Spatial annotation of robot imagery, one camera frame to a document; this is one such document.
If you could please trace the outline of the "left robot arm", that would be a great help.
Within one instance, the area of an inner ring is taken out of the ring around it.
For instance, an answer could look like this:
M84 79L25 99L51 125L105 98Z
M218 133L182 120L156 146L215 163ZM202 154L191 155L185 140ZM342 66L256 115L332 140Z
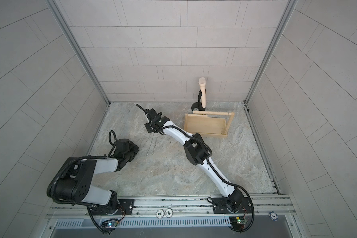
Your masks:
M118 199L113 190L92 183L93 176L120 171L131 162L139 147L128 139L113 143L110 155L69 157L47 188L47 196L57 204L82 205L92 215L130 215L133 199Z

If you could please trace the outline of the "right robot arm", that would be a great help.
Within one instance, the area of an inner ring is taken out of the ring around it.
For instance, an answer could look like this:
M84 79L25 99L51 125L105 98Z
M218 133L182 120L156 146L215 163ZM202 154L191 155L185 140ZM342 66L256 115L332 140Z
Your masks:
M185 155L189 162L201 168L210 177L219 189L226 208L231 213L239 211L254 213L251 197L242 186L231 183L214 164L211 156L212 150L203 141L200 134L191 134L175 125L169 118L163 117L162 113L157 113L154 109L144 109L139 104L136 105L143 110L147 123L145 127L149 133L160 133L171 136L183 145Z

